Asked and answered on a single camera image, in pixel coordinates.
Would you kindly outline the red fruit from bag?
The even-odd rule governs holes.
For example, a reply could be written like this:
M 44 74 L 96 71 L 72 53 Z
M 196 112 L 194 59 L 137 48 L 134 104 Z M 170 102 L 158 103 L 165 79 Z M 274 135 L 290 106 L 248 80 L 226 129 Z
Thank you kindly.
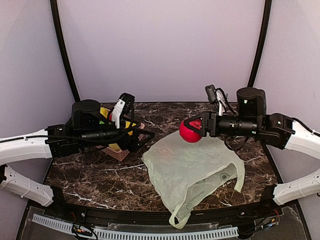
M 200 119 L 193 120 L 189 124 L 198 130 L 201 129 L 201 120 Z M 188 143 L 197 143 L 202 139 L 201 135 L 199 135 L 198 133 L 194 132 L 193 130 L 187 128 L 184 125 L 184 121 L 182 121 L 179 126 L 179 134 L 182 137 L 182 139 Z

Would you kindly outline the light green plastic bag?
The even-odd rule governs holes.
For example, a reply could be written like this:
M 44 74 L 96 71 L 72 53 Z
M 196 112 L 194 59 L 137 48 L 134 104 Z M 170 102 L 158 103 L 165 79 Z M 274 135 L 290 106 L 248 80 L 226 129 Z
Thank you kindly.
M 244 185 L 244 161 L 216 137 L 189 143 L 175 131 L 152 145 L 142 161 L 176 229 L 182 229 L 194 207 L 227 181 L 236 179 L 238 193 Z

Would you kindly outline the large yellow fruit from bag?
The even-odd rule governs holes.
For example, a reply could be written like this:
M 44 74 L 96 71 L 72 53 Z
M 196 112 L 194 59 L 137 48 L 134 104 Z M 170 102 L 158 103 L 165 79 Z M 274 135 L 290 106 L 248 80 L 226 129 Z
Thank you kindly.
M 100 107 L 99 113 L 100 113 L 100 122 L 102 122 L 104 124 L 108 124 L 109 123 L 109 110 L 105 107 Z

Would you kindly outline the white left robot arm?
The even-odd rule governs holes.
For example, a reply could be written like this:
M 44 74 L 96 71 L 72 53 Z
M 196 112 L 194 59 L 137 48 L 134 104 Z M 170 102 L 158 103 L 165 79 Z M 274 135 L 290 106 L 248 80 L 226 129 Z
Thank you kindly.
M 63 191 L 44 185 L 13 170 L 9 164 L 32 159 L 68 157 L 92 148 L 102 150 L 117 144 L 121 150 L 136 152 L 154 136 L 154 132 L 134 125 L 135 98 L 122 94 L 115 106 L 102 114 L 101 104 L 93 99 L 75 102 L 65 124 L 0 140 L 0 187 L 51 210 L 60 218 L 71 213 Z

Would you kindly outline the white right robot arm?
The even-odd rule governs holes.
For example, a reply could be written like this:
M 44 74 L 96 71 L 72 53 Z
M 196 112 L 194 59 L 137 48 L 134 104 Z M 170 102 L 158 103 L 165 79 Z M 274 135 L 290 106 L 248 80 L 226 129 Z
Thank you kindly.
M 267 114 L 264 90 L 254 87 L 237 90 L 237 109 L 231 115 L 226 113 L 231 107 L 222 89 L 208 85 L 205 91 L 209 102 L 218 111 L 205 111 L 183 120 L 179 134 L 186 142 L 196 143 L 206 136 L 244 137 L 246 141 L 253 138 L 264 145 L 319 159 L 319 132 L 310 129 L 297 118 L 281 113 Z

